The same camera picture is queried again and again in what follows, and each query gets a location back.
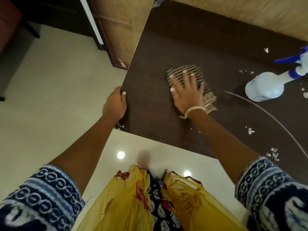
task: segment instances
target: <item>white spray bottle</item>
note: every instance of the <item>white spray bottle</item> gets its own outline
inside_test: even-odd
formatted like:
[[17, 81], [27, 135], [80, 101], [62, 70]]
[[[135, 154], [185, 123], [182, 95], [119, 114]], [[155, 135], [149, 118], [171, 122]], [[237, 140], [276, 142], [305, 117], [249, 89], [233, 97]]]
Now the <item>white spray bottle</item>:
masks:
[[253, 101], [263, 101], [279, 97], [284, 90], [284, 84], [308, 73], [308, 45], [301, 47], [300, 53], [288, 58], [274, 60], [274, 63], [299, 63], [300, 66], [276, 75], [264, 72], [246, 84], [245, 92]]

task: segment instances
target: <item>blue patterned sleeve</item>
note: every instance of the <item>blue patterned sleeve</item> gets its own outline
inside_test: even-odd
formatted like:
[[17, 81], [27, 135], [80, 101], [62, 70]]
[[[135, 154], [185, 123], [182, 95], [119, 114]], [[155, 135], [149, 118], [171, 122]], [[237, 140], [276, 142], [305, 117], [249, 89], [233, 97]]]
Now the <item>blue patterned sleeve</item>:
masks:
[[44, 165], [0, 203], [0, 230], [70, 231], [84, 205], [73, 179]]
[[308, 230], [308, 187], [266, 157], [245, 169], [235, 187], [235, 198], [267, 230]]

